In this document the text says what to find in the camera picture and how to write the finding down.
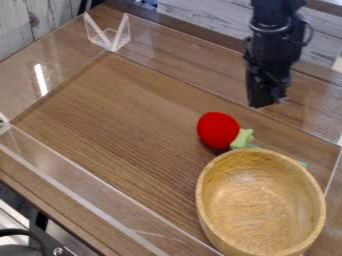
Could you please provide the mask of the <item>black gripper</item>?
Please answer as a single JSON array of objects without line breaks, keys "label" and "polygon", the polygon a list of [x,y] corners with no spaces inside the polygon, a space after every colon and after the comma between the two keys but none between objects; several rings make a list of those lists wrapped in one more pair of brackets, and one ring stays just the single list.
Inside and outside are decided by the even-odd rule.
[{"label": "black gripper", "polygon": [[253,36],[245,39],[249,106],[262,108],[288,97],[290,68],[301,59],[314,28],[302,16],[292,16],[284,27],[265,28],[252,23]]}]

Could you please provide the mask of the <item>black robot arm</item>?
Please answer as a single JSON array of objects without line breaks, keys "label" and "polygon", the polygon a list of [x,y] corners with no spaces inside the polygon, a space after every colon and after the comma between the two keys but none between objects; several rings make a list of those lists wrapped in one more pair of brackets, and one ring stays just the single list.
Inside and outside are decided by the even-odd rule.
[{"label": "black robot arm", "polygon": [[301,15],[306,0],[252,0],[253,35],[245,39],[249,106],[282,103],[292,83],[292,66],[300,61],[314,28]]}]

